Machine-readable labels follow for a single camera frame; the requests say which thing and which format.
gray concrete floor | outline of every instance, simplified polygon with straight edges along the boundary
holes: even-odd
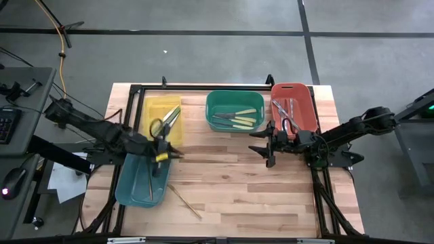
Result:
[[[83,28],[302,30],[296,0],[46,3],[65,24],[84,20]],[[434,2],[429,0],[305,0],[304,4],[311,31],[434,32]],[[10,1],[0,13],[0,25],[51,27],[31,0]],[[102,113],[114,82],[156,82],[162,75],[169,82],[263,83],[271,73],[277,82],[312,84],[302,37],[73,35],[71,41],[64,66],[67,92]],[[60,44],[55,35],[0,34],[0,46],[35,66],[58,67]],[[434,85],[434,39],[314,38],[313,49],[321,84],[332,86],[342,122],[374,106],[399,112]],[[0,62],[23,66],[7,56],[0,56]],[[37,134],[52,142],[82,140],[44,119]],[[366,157],[354,167],[366,233],[434,242],[434,200],[397,196],[412,181],[412,174],[395,135],[366,136],[353,144],[352,150]],[[59,225],[59,219],[51,218]],[[65,220],[64,230],[54,232],[68,234],[72,222]],[[45,234],[20,232],[21,237],[36,235]]]

computer mouse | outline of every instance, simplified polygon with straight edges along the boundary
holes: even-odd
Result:
[[[5,200],[12,200],[18,196],[26,173],[27,170],[21,167],[13,168],[9,173],[7,173],[3,180],[3,184],[1,185],[1,196]]]

utensil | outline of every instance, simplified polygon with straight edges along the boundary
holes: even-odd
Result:
[[[297,131],[300,131],[300,126],[297,125],[294,119],[294,99],[290,98],[290,106],[291,106],[291,126],[294,127]]]
[[[280,104],[278,103],[278,101],[276,101],[275,99],[273,99],[271,101],[278,109],[279,111],[281,111],[290,121],[291,121],[291,125],[297,129],[297,131],[300,131],[299,126],[295,123],[295,121],[288,115],[288,113],[282,108],[282,106],[280,106]]]
[[[249,121],[242,121],[242,120],[239,120],[239,119],[226,119],[226,118],[222,118],[222,117],[217,116],[217,115],[212,115],[212,117],[213,118],[217,118],[217,119],[223,119],[223,120],[226,120],[226,121],[232,121],[234,123],[240,123],[242,125],[253,126],[253,123],[249,122]]]
[[[161,129],[164,128],[165,124],[169,124],[169,128],[173,127],[173,124],[175,123],[175,121],[177,120],[179,114],[181,112],[181,108],[179,105],[176,105],[175,107],[173,107],[173,109],[171,109],[163,118],[163,123],[160,123],[157,126],[151,126],[152,127],[152,135],[157,135],[160,134]]]
[[[246,115],[246,114],[251,114],[251,113],[256,113],[256,109],[252,108],[252,109],[247,109],[247,110],[238,111],[238,112],[234,112],[234,113],[216,113],[215,115],[235,116],[235,115]]]
[[[279,109],[279,116],[280,116],[280,124],[283,129],[283,120],[285,119],[285,115],[282,113],[282,111],[280,111],[280,109]]]
[[[229,125],[226,123],[219,123],[219,122],[212,122],[214,125],[221,125],[225,127],[232,127],[232,128],[238,128],[238,129],[253,129],[253,127],[250,126],[244,126],[244,125]]]
[[[176,190],[176,188],[174,186],[172,186],[171,184],[167,185],[171,190],[174,191],[174,193],[181,198],[181,200],[185,203],[185,205],[187,205],[187,207],[189,207],[189,209],[201,220],[202,216],[196,211],[196,209],[193,208],[193,206],[190,205],[189,202],[187,202],[184,197],[181,197],[181,194],[179,194],[179,192]]]
[[[151,137],[152,138],[161,138],[165,140],[166,136],[169,135],[170,129],[175,124],[179,114],[181,113],[181,108],[179,105],[176,105],[172,110],[170,110],[163,118],[155,119],[151,122]],[[157,160],[157,167],[153,169],[152,175],[154,177],[158,177],[161,171],[161,162]],[[151,181],[149,182],[150,190],[152,190]]]
[[[285,103],[285,112],[288,113],[288,106],[286,103]],[[286,120],[283,122],[283,126],[285,127],[286,134],[288,134],[288,122],[289,121]]]
[[[225,113],[215,113],[214,115],[217,116],[217,117],[220,117],[220,118],[225,118],[225,119],[238,119],[238,120],[242,120],[242,121],[248,121],[248,122],[256,123],[256,119],[248,118],[248,117],[240,117],[240,116],[235,116],[235,115],[228,115],[228,114],[225,114]]]
[[[153,191],[152,191],[152,180],[151,180],[151,166],[149,165],[151,162],[146,162],[146,166],[148,167],[148,179],[149,179],[149,199],[153,200]]]

yellow-handled knife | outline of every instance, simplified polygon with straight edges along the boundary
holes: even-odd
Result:
[[[229,124],[219,123],[219,122],[212,122],[212,123],[214,125],[221,125],[221,126],[225,126],[225,127],[233,127],[233,128],[237,128],[237,129],[253,129],[253,127],[244,126],[244,125],[229,125]]]
[[[222,119],[238,119],[238,120],[242,120],[242,121],[248,121],[248,122],[256,123],[256,120],[253,118],[240,117],[240,116],[235,116],[235,115],[227,115],[224,113],[216,113],[214,116],[217,116],[217,117],[222,118]]]
[[[239,120],[239,119],[227,119],[227,118],[219,117],[219,116],[216,116],[216,115],[213,115],[212,117],[216,118],[216,119],[223,119],[225,121],[232,121],[234,123],[239,123],[239,124],[242,124],[242,125],[253,126],[253,123],[249,122],[249,121],[242,121],[242,120]]]
[[[251,113],[256,113],[256,109],[255,108],[246,109],[243,111],[233,112],[233,113],[216,113],[216,115],[235,116],[235,115],[246,115],[246,114],[251,114]]]

green bin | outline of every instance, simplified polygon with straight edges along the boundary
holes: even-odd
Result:
[[[256,122],[252,126],[253,129],[239,129],[214,124],[214,122],[219,122],[230,125],[240,125],[232,121],[214,118],[212,115],[215,113],[236,113],[252,108],[256,109],[256,113],[237,116],[256,119]],[[213,131],[243,133],[253,132],[256,131],[264,122],[264,98],[261,94],[254,91],[211,91],[206,97],[205,116]]]

